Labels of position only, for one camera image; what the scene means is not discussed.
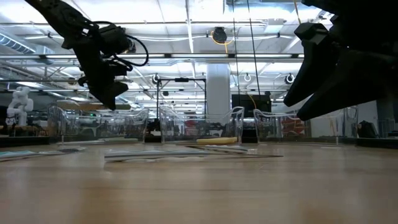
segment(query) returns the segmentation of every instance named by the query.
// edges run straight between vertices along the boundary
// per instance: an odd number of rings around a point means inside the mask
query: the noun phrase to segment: black cable
[[[93,21],[93,23],[95,24],[109,24],[109,25],[113,25],[113,22],[108,22],[108,21]]]
[[[235,5],[234,1],[232,1],[232,13],[234,14],[233,23],[234,23],[234,40],[235,40],[235,59],[236,59],[236,77],[238,78],[238,105],[241,106],[241,85],[239,83],[239,68],[238,68],[238,48],[236,46],[236,27],[235,27]]]
[[[256,68],[257,87],[258,87],[258,90],[259,90],[259,99],[260,99],[260,101],[261,101],[259,74],[258,74],[258,71],[257,71],[256,47],[254,46],[253,26],[252,26],[252,24],[251,24],[249,0],[246,0],[246,1],[248,2],[249,22],[250,22],[250,31],[251,31],[251,41],[252,41],[252,44],[253,44],[254,67]]]
[[[130,62],[130,63],[131,63],[132,65],[137,66],[137,67],[145,66],[145,65],[148,63],[148,61],[149,61],[149,52],[148,52],[147,47],[145,46],[144,43],[141,42],[141,40],[139,40],[139,39],[137,39],[137,38],[135,38],[135,37],[132,37],[132,36],[127,35],[127,34],[126,34],[126,37],[128,37],[128,38],[130,38],[130,39],[133,39],[133,40],[137,41],[139,44],[141,44],[141,46],[144,48],[145,54],[146,54],[146,58],[145,58],[145,62],[144,62],[144,63],[142,63],[142,64],[140,64],[140,65],[139,65],[139,64],[136,64],[136,63],[133,63],[133,62]]]
[[[94,24],[109,24],[109,25],[114,25],[114,23],[108,22],[108,21],[94,21],[93,23],[94,23]],[[125,64],[125,66],[127,66],[128,71],[131,72],[131,71],[132,71],[132,67],[131,67],[132,65],[133,65],[133,66],[137,66],[137,67],[143,67],[143,66],[145,66],[145,65],[148,63],[148,61],[149,61],[149,52],[148,52],[148,49],[147,49],[147,47],[145,46],[145,44],[142,43],[139,39],[137,39],[137,38],[135,38],[135,37],[133,37],[133,36],[131,36],[131,35],[127,35],[127,34],[126,34],[126,37],[128,37],[128,38],[130,38],[130,39],[132,39],[132,40],[135,40],[135,41],[137,41],[139,44],[141,44],[141,46],[144,48],[145,53],[146,53],[145,62],[142,63],[142,64],[137,64],[137,63],[134,63],[134,62],[129,62],[129,61],[125,60],[125,59],[119,58],[116,54],[113,54],[113,57],[114,57],[116,60],[118,60],[118,61],[122,62],[123,64]]]

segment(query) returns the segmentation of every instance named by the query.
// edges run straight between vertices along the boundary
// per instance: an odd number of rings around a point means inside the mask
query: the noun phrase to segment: yellow object
[[[103,140],[104,142],[138,142],[138,139],[136,138],[107,138],[107,139],[100,139]]]
[[[251,101],[253,101],[254,109],[257,109],[257,105],[256,105],[256,102],[254,101],[253,97],[249,94],[248,94],[248,96],[250,97]]]
[[[211,138],[211,139],[197,139],[199,144],[234,144],[238,141],[237,137],[234,138]]]

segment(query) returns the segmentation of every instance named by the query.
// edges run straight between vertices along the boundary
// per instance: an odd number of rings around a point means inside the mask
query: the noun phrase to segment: yellow foam block
[[[137,142],[138,139],[134,138],[109,138],[109,139],[103,139],[105,142]]]
[[[197,139],[198,144],[234,144],[238,141],[234,138],[211,138],[211,139]]]

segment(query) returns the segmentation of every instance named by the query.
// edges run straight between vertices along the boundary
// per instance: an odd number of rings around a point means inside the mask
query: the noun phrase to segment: workbench
[[[116,150],[0,162],[1,223],[396,223],[398,151],[354,146],[258,146],[280,158],[105,163]],[[26,146],[8,151],[44,151]]]

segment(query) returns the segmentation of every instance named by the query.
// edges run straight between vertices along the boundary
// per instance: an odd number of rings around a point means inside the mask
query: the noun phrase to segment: hanging cable
[[[229,41],[228,43],[221,44],[221,43],[217,42],[217,41],[214,39],[213,34],[214,34],[214,31],[211,31],[211,34],[210,34],[210,35],[211,35],[211,39],[213,40],[213,42],[216,43],[216,44],[218,44],[218,45],[224,45],[224,46],[225,46],[225,53],[228,54],[228,48],[227,48],[227,46],[228,46],[230,43],[232,43],[232,41],[234,41],[235,38],[233,38],[233,39],[232,39],[231,41]]]
[[[148,52],[148,49],[147,49],[147,47],[145,46],[145,44],[142,43],[139,39],[137,39],[137,38],[135,38],[135,37],[133,37],[133,36],[130,36],[130,35],[126,35],[126,37],[128,37],[128,38],[130,38],[130,39],[132,39],[132,40],[135,40],[135,41],[137,41],[139,44],[141,44],[142,47],[143,47],[144,50],[145,50],[145,53],[146,53],[145,62],[142,63],[142,64],[137,64],[137,63],[134,63],[134,62],[129,62],[128,60],[125,60],[125,59],[123,59],[123,58],[119,58],[116,54],[113,55],[113,57],[114,57],[113,60],[114,60],[114,61],[118,61],[118,62],[121,62],[121,63],[125,64],[125,66],[127,66],[127,70],[128,70],[129,72],[131,72],[131,71],[132,71],[132,66],[142,67],[142,66],[144,66],[144,65],[146,65],[146,64],[148,63],[148,61],[149,61],[149,52]]]
[[[249,0],[246,0],[248,2],[248,11],[249,11],[249,22],[250,22],[250,31],[251,31],[251,37],[253,38],[253,26],[251,23],[251,16],[250,16],[250,5],[249,5]],[[257,80],[257,88],[259,90],[259,100],[261,101],[261,92],[260,92],[260,83],[259,83],[259,74],[257,70],[257,58],[256,58],[256,47],[254,46],[254,39],[252,40],[253,44],[253,56],[254,56],[254,68],[256,69],[256,80]]]
[[[235,26],[235,5],[234,1],[232,1],[232,13],[234,14],[233,16],[233,23],[234,23],[234,39],[236,39],[236,26]],[[241,85],[239,83],[239,68],[238,68],[238,48],[236,46],[236,42],[234,43],[235,46],[235,59],[236,59],[236,75],[238,79],[238,105],[241,106]]]
[[[301,19],[299,16],[299,8],[297,7],[297,0],[293,0],[293,2],[294,2],[294,8],[295,8],[296,14],[297,14],[298,23],[301,24]]]
[[[246,94],[250,97],[251,101],[253,101],[254,109],[257,109],[257,105],[256,105],[256,102],[254,101],[253,97],[251,95],[249,95],[249,93],[247,93],[247,92],[246,92]]]

